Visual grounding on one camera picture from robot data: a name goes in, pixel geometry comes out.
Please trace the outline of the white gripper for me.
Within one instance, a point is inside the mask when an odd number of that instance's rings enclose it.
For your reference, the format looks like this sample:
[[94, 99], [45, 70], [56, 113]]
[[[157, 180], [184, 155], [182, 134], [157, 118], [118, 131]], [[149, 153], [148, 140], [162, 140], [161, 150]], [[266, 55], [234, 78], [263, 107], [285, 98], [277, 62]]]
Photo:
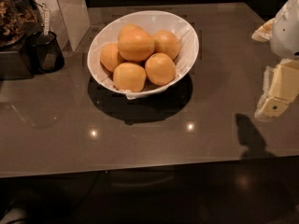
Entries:
[[263, 95], [254, 118], [267, 122], [279, 118], [299, 95], [299, 0], [288, 0], [251, 38], [270, 40], [272, 52], [284, 58], [275, 67], [267, 66], [263, 74]]

